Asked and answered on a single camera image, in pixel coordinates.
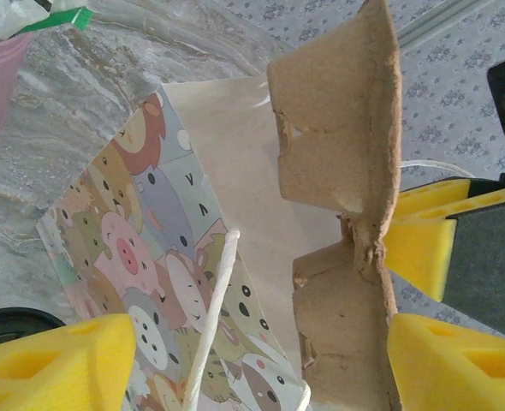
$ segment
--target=pink pig face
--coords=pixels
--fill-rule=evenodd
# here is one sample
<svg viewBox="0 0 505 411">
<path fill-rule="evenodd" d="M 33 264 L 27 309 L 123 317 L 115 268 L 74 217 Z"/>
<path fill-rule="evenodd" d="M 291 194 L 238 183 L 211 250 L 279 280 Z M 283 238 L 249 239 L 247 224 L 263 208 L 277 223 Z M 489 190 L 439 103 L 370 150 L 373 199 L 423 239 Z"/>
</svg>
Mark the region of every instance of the pink pig face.
<svg viewBox="0 0 505 411">
<path fill-rule="evenodd" d="M 125 288 L 135 287 L 150 294 L 158 287 L 153 259 L 133 226 L 109 211 L 102 217 L 102 237 L 112 253 L 112 263 Z"/>
</svg>

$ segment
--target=beige paper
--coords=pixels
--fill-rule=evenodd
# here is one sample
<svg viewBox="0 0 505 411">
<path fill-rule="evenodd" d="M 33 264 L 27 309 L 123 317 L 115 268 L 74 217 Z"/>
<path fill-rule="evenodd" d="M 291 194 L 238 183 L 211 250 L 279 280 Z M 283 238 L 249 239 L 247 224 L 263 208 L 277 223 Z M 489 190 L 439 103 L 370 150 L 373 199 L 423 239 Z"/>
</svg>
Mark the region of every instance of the beige paper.
<svg viewBox="0 0 505 411">
<path fill-rule="evenodd" d="M 281 198 L 279 143 L 265 80 L 163 88 L 190 134 L 224 216 L 241 230 L 243 262 L 271 329 L 300 375 L 290 273 L 294 259 L 340 239 L 336 213 Z"/>
</svg>

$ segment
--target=black lid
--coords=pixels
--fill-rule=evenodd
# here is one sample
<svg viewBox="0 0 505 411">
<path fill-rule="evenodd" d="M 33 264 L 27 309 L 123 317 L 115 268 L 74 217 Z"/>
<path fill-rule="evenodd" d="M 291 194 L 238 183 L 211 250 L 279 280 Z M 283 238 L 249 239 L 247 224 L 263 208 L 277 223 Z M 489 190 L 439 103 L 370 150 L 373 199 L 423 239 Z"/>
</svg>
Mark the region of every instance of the black lid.
<svg viewBox="0 0 505 411">
<path fill-rule="evenodd" d="M 35 308 L 0 308 L 0 344 L 64 325 L 57 317 Z"/>
</svg>

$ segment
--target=yellow sponge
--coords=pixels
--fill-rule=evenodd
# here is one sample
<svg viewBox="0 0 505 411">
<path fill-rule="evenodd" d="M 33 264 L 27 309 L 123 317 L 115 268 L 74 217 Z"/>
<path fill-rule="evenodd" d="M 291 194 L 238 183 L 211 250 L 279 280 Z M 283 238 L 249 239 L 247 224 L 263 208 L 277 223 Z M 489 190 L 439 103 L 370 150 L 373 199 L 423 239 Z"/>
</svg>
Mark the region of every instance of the yellow sponge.
<svg viewBox="0 0 505 411">
<path fill-rule="evenodd" d="M 406 411 L 505 411 L 505 338 L 397 314 L 388 354 Z"/>
<path fill-rule="evenodd" d="M 135 345 L 127 314 L 0 344 L 0 411 L 119 411 Z"/>
<path fill-rule="evenodd" d="M 388 268 L 435 301 L 443 299 L 460 213 L 505 203 L 505 188 L 470 198 L 467 188 L 469 180 L 452 180 L 401 193 L 383 239 Z"/>
</svg>

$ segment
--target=cartoon pig print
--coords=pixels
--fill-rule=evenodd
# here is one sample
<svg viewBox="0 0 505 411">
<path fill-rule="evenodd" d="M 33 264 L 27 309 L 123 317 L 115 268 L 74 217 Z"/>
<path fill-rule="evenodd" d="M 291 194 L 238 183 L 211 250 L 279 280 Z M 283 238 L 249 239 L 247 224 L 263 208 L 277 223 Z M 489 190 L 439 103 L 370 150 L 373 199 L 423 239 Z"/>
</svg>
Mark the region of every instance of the cartoon pig print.
<svg viewBox="0 0 505 411">
<path fill-rule="evenodd" d="M 125 219 L 131 215 L 135 228 L 142 228 L 142 210 L 133 179 L 127 172 L 125 163 L 112 142 L 93 159 L 86 174 L 92 181 L 92 196 L 102 200 L 103 211 L 122 213 Z"/>
<path fill-rule="evenodd" d="M 132 176 L 157 167 L 165 139 L 163 98 L 153 93 L 112 140 Z"/>
<path fill-rule="evenodd" d="M 139 364 L 152 366 L 171 381 L 178 381 L 181 376 L 180 352 L 157 305 L 136 288 L 127 290 L 123 304 L 133 320 Z"/>
<path fill-rule="evenodd" d="M 223 361 L 229 386 L 251 411 L 295 411 L 302 388 L 290 364 L 262 340 L 252 341 L 267 356 L 245 354 L 241 364 Z"/>
<path fill-rule="evenodd" d="M 187 324 L 203 332 L 211 304 L 211 287 L 203 273 L 206 254 L 198 252 L 197 262 L 174 250 L 165 254 L 165 265 L 176 299 L 186 314 Z"/>
<path fill-rule="evenodd" d="M 158 287 L 156 267 L 134 227 L 119 214 L 109 211 L 102 217 L 101 230 L 123 285 L 136 287 L 147 294 L 153 292 Z"/>
<path fill-rule="evenodd" d="M 195 258 L 192 228 L 173 186 L 159 168 L 148 167 L 134 177 L 144 224 L 165 251 L 175 249 Z"/>
<path fill-rule="evenodd" d="M 92 268 L 92 272 L 93 277 L 100 275 L 106 277 L 120 297 L 127 293 L 125 284 L 123 284 L 117 269 L 114 267 L 114 262 L 106 256 L 106 253 L 101 253 L 98 256 Z"/>
</svg>

